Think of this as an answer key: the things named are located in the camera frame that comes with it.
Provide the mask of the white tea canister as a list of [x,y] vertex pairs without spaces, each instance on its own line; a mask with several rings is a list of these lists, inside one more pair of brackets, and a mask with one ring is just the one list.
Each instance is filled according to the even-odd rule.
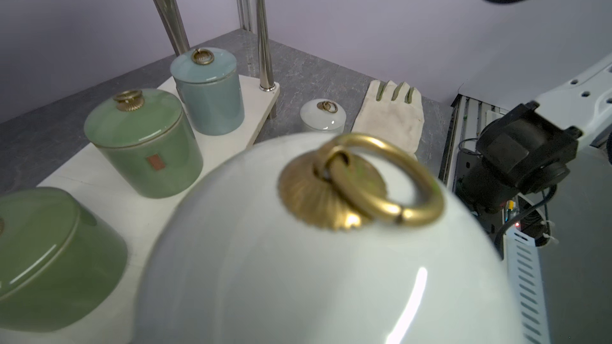
[[346,111],[336,102],[327,99],[310,100],[300,110],[303,132],[342,134],[347,120]]
[[447,189],[425,226],[324,229],[285,206],[282,171],[329,140],[260,143],[187,194],[143,273],[133,342],[524,342],[505,266]]

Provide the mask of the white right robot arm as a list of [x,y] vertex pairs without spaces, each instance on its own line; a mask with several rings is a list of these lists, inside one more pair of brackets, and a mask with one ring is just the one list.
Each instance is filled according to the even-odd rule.
[[[484,0],[509,5],[526,0]],[[506,221],[493,244],[502,254],[506,232],[530,213],[545,206],[557,185],[569,175],[567,163],[580,148],[590,145],[611,126],[611,78],[600,73],[588,81],[576,81],[518,104],[505,116],[485,127],[476,143],[480,154],[475,166],[460,178],[457,196],[479,216],[496,213],[502,202],[522,194],[548,189],[543,200]],[[574,85],[587,84],[580,94]]]

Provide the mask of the small blue tea canister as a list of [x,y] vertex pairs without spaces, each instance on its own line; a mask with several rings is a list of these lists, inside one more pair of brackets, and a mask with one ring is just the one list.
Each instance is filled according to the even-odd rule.
[[242,125],[245,110],[232,53],[213,47],[192,49],[175,58],[171,74],[197,132],[226,135]]

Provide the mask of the light green tea canister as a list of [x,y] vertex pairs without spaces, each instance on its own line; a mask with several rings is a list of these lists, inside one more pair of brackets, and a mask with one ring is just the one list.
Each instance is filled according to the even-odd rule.
[[90,112],[84,133],[144,197],[179,194],[202,173],[202,153],[189,119],[170,92],[120,92]]

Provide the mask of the white two-tier shelf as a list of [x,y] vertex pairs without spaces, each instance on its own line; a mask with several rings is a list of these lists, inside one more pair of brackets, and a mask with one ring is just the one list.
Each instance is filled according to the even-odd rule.
[[[154,0],[174,50],[176,93],[120,92],[91,111],[89,141],[139,195],[166,198],[201,175],[197,134],[226,135],[245,120],[237,59],[191,48],[175,0]],[[1,199],[1,326],[49,332],[86,317],[116,288],[124,239],[69,192],[21,190]]]

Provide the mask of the dark green tea canister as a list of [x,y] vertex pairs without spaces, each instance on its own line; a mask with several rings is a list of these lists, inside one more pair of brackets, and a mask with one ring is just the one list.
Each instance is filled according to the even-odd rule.
[[84,318],[115,289],[128,248],[68,192],[1,198],[1,327],[50,332]]

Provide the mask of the beige work glove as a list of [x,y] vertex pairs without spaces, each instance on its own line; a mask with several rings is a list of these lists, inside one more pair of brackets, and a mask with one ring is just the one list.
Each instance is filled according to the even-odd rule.
[[416,87],[374,80],[352,131],[386,140],[415,158],[424,124],[422,95]]

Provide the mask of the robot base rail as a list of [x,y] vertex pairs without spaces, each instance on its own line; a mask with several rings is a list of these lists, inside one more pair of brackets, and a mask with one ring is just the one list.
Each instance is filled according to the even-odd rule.
[[[453,114],[442,159],[440,178],[452,191],[457,181],[467,175],[477,163],[477,138],[485,127],[500,119],[506,110],[459,95],[453,104]],[[535,205],[534,201],[517,195],[503,202],[500,211],[480,214],[480,222],[493,240],[498,229],[510,218]],[[540,254],[535,239],[512,227],[502,241],[502,264],[505,266],[513,293],[521,312],[521,331],[526,343],[550,343],[551,335],[545,306]]]

